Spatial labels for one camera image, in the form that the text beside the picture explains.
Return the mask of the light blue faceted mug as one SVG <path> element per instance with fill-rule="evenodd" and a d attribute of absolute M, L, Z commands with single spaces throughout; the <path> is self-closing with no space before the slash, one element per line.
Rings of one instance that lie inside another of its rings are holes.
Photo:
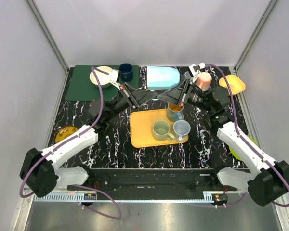
<path fill-rule="evenodd" d="M 168 90 L 179 85 L 180 73 L 172 67 L 148 66 L 146 79 L 148 90 Z"/>

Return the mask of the grey-blue faceted mug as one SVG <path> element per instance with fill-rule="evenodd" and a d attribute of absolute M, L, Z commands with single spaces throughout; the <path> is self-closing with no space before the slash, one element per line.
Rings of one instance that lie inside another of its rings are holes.
<path fill-rule="evenodd" d="M 184 73 L 184 78 L 185 79 L 191 79 L 191 75 L 188 71 Z"/>

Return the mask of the pink mug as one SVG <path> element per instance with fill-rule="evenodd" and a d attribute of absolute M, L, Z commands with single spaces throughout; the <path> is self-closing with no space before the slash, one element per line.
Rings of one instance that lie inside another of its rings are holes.
<path fill-rule="evenodd" d="M 207 91 L 210 87 L 212 77 L 210 73 L 201 72 L 196 80 L 196 85 L 202 90 Z"/>

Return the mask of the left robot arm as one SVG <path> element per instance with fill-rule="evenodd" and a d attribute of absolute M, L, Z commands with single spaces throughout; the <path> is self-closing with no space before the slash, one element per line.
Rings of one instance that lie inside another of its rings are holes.
<path fill-rule="evenodd" d="M 83 149 L 95 145 L 104 138 L 111 129 L 113 118 L 127 108 L 139 108 L 157 96 L 155 91 L 140 90 L 128 83 L 117 84 L 119 92 L 110 101 L 100 99 L 90 102 L 88 114 L 91 117 L 78 131 L 41 151 L 30 149 L 24 159 L 20 178 L 22 184 L 19 194 L 22 198 L 24 186 L 28 186 L 32 194 L 41 198 L 57 187 L 75 185 L 88 191 L 94 186 L 94 178 L 81 166 L 63 168 L 62 165 Z"/>

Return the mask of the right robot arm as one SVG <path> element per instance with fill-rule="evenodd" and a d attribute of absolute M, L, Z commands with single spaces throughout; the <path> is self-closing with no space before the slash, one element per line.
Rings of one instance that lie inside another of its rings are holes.
<path fill-rule="evenodd" d="M 210 187 L 219 191 L 225 186 L 248 193 L 259 206 L 274 203 L 289 193 L 289 164 L 277 162 L 262 151 L 238 127 L 236 114 L 229 114 L 226 107 L 233 104 L 228 89 L 217 86 L 208 93 L 189 81 L 157 96 L 159 100 L 185 106 L 190 104 L 206 110 L 205 125 L 211 134 L 226 143 L 241 158 L 249 172 L 231 167 L 220 168 L 209 178 Z"/>

